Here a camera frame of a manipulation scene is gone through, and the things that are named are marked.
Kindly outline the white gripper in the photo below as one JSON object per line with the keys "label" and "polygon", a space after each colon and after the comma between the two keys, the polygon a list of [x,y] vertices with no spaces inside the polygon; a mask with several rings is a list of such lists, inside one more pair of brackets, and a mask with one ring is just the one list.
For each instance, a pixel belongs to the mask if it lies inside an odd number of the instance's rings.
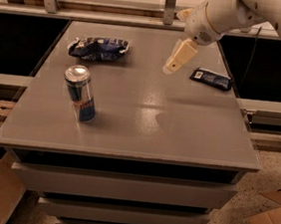
{"label": "white gripper", "polygon": [[186,21],[184,32],[189,38],[175,43],[163,67],[165,74],[174,74],[193,59],[198,53],[197,45],[206,46],[221,39],[222,35],[212,29],[207,19],[208,4],[208,1],[202,1],[194,9],[182,9],[176,14],[178,20]]}

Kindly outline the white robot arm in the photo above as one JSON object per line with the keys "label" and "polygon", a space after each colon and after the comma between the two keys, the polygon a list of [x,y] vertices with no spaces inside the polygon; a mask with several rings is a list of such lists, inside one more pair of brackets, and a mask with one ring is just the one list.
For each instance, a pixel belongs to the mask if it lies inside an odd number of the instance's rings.
{"label": "white robot arm", "polygon": [[268,22],[281,39],[281,0],[205,0],[180,11],[185,38],[175,43],[163,72],[173,74],[188,63],[199,46],[217,42],[227,32]]}

